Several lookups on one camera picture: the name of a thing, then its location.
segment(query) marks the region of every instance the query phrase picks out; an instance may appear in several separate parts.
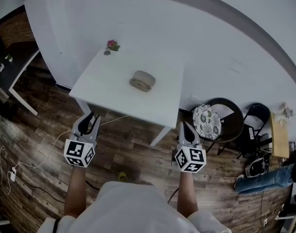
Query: black and white marker cube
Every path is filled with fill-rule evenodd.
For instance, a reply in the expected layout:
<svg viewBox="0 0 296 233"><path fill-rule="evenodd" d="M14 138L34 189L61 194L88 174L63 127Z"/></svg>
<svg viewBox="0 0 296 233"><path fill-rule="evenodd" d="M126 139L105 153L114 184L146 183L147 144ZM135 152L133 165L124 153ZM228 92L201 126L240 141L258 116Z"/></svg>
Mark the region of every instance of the black and white marker cube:
<svg viewBox="0 0 296 233"><path fill-rule="evenodd" d="M175 159L182 172L197 173L206 165L206 151L180 147Z"/></svg>
<svg viewBox="0 0 296 233"><path fill-rule="evenodd" d="M70 165L87 167L94 155L92 143L66 140L64 157Z"/></svg>

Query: white cable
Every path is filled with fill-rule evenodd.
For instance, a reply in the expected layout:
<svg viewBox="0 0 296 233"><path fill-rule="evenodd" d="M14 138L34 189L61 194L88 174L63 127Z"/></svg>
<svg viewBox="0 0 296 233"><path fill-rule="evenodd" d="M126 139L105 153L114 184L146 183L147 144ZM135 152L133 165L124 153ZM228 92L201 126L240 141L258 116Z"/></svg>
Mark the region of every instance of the white cable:
<svg viewBox="0 0 296 233"><path fill-rule="evenodd" d="M114 119L114 120L112 120L112 121L105 122L105 123L101 124L100 126L102 126L102 125L104 125L104 124L106 124L106 123L109 123L109 122L116 121L116 120L121 119L121 118L124 118L124 117L128 117L128 115L127 115L127 116L123 116L123 117L119 117L119 118ZM24 162L18 162L17 165L16 165L14 168L16 169L16 167L17 167L19 164L24 164L25 166L29 166L29 167L32 167L32 168L34 168L34 169L39 168L40 166L42 166L43 164L45 164L45 163L47 162L47 160L48 160L48 158L49 158L51 152L53 151L53 149L54 149L54 147L55 147L55 144L57 143L59 137L61 137L63 134L66 134L66 133L68 133L68 132L70 132L70 131L72 131L72 129L71 129L71 130L68 130L68 131L66 131L66 132L61 133L61 134L57 137L57 139L56 139L56 141L54 142L54 145L53 145L51 151L49 152L49 154L47 155L45 161L42 162L40 165L38 165L38 166L31 166L31 165L28 165L28 164L26 164L26 163L24 163ZM1 151L2 151L2 150L5 150L5 146L2 146L2 147L0 148L0 155L1 155ZM1 156L0 156L0 163L1 163L1 188L2 188L3 192L4 192L6 195L9 195L9 194L11 193L11 184L10 184L10 179L9 179L8 175L11 173L11 171L8 171L8 172L7 172L7 181L8 181L8 186L9 186L9 191L8 191L8 193L7 193L7 192L3 189L3 187L2 187L3 173L2 173Z"/></svg>

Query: wooden floor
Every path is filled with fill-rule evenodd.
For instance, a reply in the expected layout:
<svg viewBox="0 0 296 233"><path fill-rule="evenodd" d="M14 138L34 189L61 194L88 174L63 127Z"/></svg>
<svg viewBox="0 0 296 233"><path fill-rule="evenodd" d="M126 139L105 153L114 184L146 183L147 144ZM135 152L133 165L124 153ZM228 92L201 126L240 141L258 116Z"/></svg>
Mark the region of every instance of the wooden floor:
<svg viewBox="0 0 296 233"><path fill-rule="evenodd" d="M50 74L27 70L15 90L38 111L38 116L19 108L13 122L0 117L0 145L6 147L2 152L2 187L6 192L9 190L6 172L18 161L34 166L43 162L56 138L71 129L82 115L75 100L67 91L55 86ZM103 116L102 122L121 116L101 108L94 110ZM159 131L159 126L131 117L103 125L96 156L87 169L87 179L100 188L105 182L116 180L119 171L124 171L129 181L152 183L169 197L179 181L179 171L171 166L176 131L170 131L154 148L149 147ZM63 157L63 145L68 136L65 134L58 140L47 163L40 168L17 167L18 176L60 201L65 199L71 172ZM243 172L246 160L237 160L236 153L226 150L220 156L216 153L217 149L213 148L205 168L194 175L199 209L212 210L233 232L279 232L280 222L274 218L285 203L290 188L239 196L233 192L233 183ZM271 164L275 169L279 160L272 158ZM0 205L18 232L35 233L46 217L62 216L64 205L42 190L30 187L21 178L17 177L11 183L10 195L0 191ZM97 190L89 186L87 189L90 204L97 197ZM176 196L171 204L175 207ZM262 229L261 220L265 217L268 224Z"/></svg>

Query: person's arm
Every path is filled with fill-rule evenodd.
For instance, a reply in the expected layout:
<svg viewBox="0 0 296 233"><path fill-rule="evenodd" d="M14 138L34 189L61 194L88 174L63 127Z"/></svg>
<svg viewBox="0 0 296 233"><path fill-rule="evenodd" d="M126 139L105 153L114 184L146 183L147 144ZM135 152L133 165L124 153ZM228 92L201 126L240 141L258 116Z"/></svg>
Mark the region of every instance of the person's arm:
<svg viewBox="0 0 296 233"><path fill-rule="evenodd" d="M86 169L73 167L65 201L65 216L77 218L86 209Z"/></svg>
<svg viewBox="0 0 296 233"><path fill-rule="evenodd" d="M180 174L177 211L185 218L198 211L192 173Z"/></svg>

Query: white shirt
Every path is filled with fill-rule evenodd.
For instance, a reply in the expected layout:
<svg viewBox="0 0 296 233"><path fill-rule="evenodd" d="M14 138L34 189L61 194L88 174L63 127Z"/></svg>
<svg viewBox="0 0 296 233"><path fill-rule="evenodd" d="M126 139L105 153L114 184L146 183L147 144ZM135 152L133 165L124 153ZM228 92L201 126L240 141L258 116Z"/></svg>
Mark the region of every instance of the white shirt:
<svg viewBox="0 0 296 233"><path fill-rule="evenodd" d="M55 220L47 218L38 233L52 233ZM167 204L152 185L121 182L104 184L95 200L77 219L64 216L57 233L231 233L210 212L188 218Z"/></svg>

